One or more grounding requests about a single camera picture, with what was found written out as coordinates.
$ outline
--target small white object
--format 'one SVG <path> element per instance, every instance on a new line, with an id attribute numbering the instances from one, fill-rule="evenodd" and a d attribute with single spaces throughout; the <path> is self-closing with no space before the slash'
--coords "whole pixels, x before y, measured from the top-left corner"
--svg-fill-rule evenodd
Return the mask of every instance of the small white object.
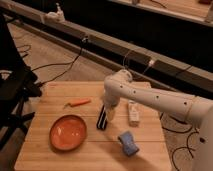
<path id="1" fill-rule="evenodd" d="M 65 17 L 64 17 L 64 12 L 62 11 L 59 3 L 56 3 L 56 6 L 57 6 L 57 14 L 58 14 L 58 20 L 60 22 L 64 22 L 65 21 Z"/>
<path id="2" fill-rule="evenodd" d="M 56 12 L 49 12 L 46 14 L 46 17 L 57 21 L 59 20 L 59 15 Z"/>
<path id="3" fill-rule="evenodd" d="M 128 112 L 129 112 L 129 125 L 136 127 L 140 123 L 140 113 L 138 111 L 138 104 L 133 101 L 128 101 Z"/>

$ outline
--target white bottle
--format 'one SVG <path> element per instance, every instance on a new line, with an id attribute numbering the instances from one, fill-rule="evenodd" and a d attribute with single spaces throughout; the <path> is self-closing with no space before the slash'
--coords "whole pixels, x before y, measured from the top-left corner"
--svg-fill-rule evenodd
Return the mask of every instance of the white bottle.
<path id="1" fill-rule="evenodd" d="M 133 100 L 128 101 L 128 113 L 129 113 L 129 125 L 132 127 L 139 126 L 140 114 L 138 110 L 138 104 Z"/>
<path id="2" fill-rule="evenodd" d="M 59 3 L 56 3 L 56 6 L 57 6 L 58 20 L 60 22 L 64 22 L 65 21 L 64 12 L 61 10 Z"/>

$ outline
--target bottle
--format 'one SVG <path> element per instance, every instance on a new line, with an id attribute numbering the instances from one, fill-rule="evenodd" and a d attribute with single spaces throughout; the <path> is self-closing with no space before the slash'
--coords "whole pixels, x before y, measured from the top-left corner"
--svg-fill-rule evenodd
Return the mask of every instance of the bottle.
<path id="1" fill-rule="evenodd" d="M 64 12 L 61 10 L 59 3 L 56 3 L 56 6 L 57 6 L 58 19 L 60 22 L 64 22 L 65 21 Z"/>

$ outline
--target floor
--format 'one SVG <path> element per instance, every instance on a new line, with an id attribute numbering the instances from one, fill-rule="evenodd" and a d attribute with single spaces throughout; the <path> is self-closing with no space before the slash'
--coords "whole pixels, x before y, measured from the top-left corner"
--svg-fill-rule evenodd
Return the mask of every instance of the floor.
<path id="1" fill-rule="evenodd" d="M 28 50 L 28 45 L 31 49 L 27 51 L 29 54 L 24 58 L 25 62 L 31 66 L 32 69 L 46 65 L 49 63 L 61 63 L 69 62 L 74 59 L 77 55 L 68 49 L 64 49 L 61 46 L 58 46 L 48 40 L 41 38 L 38 35 L 35 35 L 31 32 L 28 32 L 21 27 L 17 27 L 13 24 L 9 24 L 9 28 L 13 39 L 16 43 L 16 46 L 19 47 L 19 51 Z M 56 75 L 64 72 L 68 66 L 52 66 L 45 67 L 35 71 L 38 75 L 40 81 L 47 81 L 54 78 Z M 75 81 L 102 81 L 105 76 L 113 73 L 109 68 L 102 66 L 94 61 L 91 61 L 85 57 L 80 56 L 76 61 L 73 68 L 58 78 L 57 80 L 75 80 Z M 36 104 L 39 101 L 39 98 L 32 99 L 25 106 L 24 113 L 28 111 L 34 111 L 36 109 Z M 161 118 L 162 126 L 175 130 L 175 131 L 185 131 L 190 128 L 190 125 L 182 125 L 171 119 L 168 115 L 164 114 Z M 183 133 L 173 133 L 171 131 L 165 130 L 165 138 L 167 142 L 168 152 L 170 158 L 172 159 L 172 152 L 182 146 L 186 146 L 186 139 L 188 135 L 194 132 L 194 129 L 183 134 Z M 197 134 L 192 134 L 189 139 L 189 144 L 191 148 L 195 148 Z M 12 171 L 18 153 L 20 151 L 21 145 L 23 143 L 24 136 L 21 131 L 17 130 L 12 138 L 9 140 L 4 149 L 0 152 L 0 171 Z M 180 149 L 174 155 L 174 161 L 179 170 L 189 171 L 192 166 L 192 157 L 190 156 L 187 149 Z"/>

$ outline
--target orange carrot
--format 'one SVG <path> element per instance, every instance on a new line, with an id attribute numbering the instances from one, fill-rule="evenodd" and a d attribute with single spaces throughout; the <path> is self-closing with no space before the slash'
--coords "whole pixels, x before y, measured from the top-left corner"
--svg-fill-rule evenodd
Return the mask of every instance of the orange carrot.
<path id="1" fill-rule="evenodd" d="M 79 99 L 79 100 L 72 100 L 68 104 L 71 107 L 75 107 L 75 106 L 83 105 L 90 102 L 91 102 L 91 99 L 85 98 L 85 99 Z"/>

